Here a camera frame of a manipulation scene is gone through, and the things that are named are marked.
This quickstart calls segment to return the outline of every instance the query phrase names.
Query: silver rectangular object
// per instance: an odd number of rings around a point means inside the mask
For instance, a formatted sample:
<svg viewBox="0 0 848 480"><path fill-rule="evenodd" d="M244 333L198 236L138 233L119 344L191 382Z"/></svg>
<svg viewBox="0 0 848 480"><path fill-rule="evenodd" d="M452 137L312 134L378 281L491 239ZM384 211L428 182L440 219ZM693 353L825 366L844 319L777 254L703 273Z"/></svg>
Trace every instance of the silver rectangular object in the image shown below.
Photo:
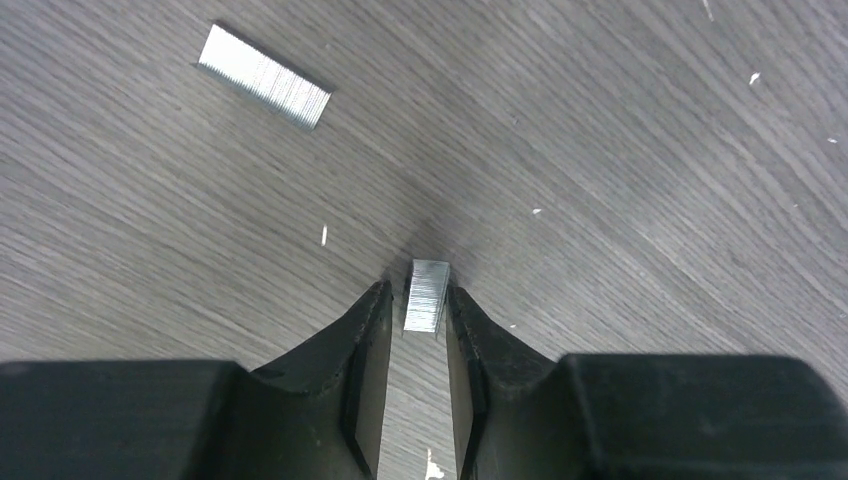
<svg viewBox="0 0 848 480"><path fill-rule="evenodd" d="M409 301L403 329L408 332L436 333L445 306L450 264L433 260L413 260Z"/></svg>
<svg viewBox="0 0 848 480"><path fill-rule="evenodd" d="M219 25L212 25L197 66L252 95L307 130L315 128L330 100L329 91Z"/></svg>

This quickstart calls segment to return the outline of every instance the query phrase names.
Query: long staple strip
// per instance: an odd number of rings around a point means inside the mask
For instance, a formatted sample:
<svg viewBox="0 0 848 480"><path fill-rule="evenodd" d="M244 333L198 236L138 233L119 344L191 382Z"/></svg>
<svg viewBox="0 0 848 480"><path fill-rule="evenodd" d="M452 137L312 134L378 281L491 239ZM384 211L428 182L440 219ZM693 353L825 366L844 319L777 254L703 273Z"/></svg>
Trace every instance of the long staple strip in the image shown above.
<svg viewBox="0 0 848 480"><path fill-rule="evenodd" d="M212 25L198 68L283 114L301 128L318 123L330 92L301 77L219 25Z"/></svg>
<svg viewBox="0 0 848 480"><path fill-rule="evenodd" d="M450 264L433 260L413 260L409 302L403 329L437 333L445 305Z"/></svg>

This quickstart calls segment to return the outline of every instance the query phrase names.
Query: small metal block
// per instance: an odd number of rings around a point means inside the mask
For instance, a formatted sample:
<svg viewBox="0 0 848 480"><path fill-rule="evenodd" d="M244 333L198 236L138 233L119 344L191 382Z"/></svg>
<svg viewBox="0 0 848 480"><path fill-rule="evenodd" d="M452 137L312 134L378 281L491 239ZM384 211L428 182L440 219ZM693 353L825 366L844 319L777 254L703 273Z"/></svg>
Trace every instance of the small metal block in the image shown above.
<svg viewBox="0 0 848 480"><path fill-rule="evenodd" d="M212 25L197 67L312 130L330 92L268 57L219 25Z"/></svg>
<svg viewBox="0 0 848 480"><path fill-rule="evenodd" d="M436 333L445 306L450 264L433 260L413 260L409 301L403 329Z"/></svg>

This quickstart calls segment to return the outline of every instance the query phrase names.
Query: white scratch mark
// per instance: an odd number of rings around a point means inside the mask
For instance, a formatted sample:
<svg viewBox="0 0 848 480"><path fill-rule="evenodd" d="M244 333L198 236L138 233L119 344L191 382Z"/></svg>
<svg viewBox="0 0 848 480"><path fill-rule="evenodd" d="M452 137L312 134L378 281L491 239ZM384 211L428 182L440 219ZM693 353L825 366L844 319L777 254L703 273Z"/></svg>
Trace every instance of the white scratch mark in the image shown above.
<svg viewBox="0 0 848 480"><path fill-rule="evenodd" d="M438 465L433 463L433 452L428 448L427 449L427 473L425 473L424 480L430 480L431 478L445 478L445 472L439 468Z"/></svg>
<svg viewBox="0 0 848 480"><path fill-rule="evenodd" d="M704 0L704 8L707 10L707 16L710 17L710 21L715 22L713 11L710 9L710 0Z"/></svg>

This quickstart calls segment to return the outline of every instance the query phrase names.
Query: wood grain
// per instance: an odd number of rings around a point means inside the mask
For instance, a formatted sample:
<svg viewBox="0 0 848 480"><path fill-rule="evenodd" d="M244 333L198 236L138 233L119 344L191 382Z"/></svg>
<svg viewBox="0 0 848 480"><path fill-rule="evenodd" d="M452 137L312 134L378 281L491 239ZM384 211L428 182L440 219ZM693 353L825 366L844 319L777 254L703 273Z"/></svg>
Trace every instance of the wood grain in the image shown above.
<svg viewBox="0 0 848 480"><path fill-rule="evenodd" d="M848 398L845 2L0 4L0 359L254 367L416 256L550 357ZM317 130L191 67L215 19L337 88ZM443 340L396 332L387 402L380 478L454 478Z"/></svg>

